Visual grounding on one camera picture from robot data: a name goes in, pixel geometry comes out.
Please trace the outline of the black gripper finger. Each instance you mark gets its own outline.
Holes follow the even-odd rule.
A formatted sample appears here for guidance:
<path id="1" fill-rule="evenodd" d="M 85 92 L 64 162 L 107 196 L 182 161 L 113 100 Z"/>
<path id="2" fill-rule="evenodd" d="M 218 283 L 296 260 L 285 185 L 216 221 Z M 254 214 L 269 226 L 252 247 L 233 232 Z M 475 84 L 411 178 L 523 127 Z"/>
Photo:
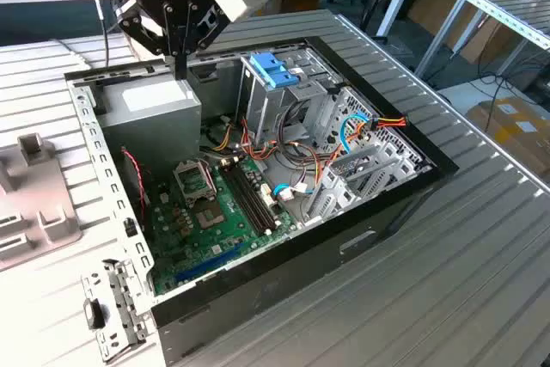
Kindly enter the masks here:
<path id="1" fill-rule="evenodd" d="M 170 5 L 164 7 L 162 34 L 148 29 L 140 15 L 137 0 L 128 0 L 116 9 L 119 28 L 132 40 L 155 56 L 162 55 L 175 80 L 180 80 L 180 36 L 178 29 L 170 22 Z"/>
<path id="2" fill-rule="evenodd" d="M 205 50 L 228 24 L 228 17 L 216 3 L 189 3 L 180 42 L 180 80 L 186 79 L 188 57 Z"/>

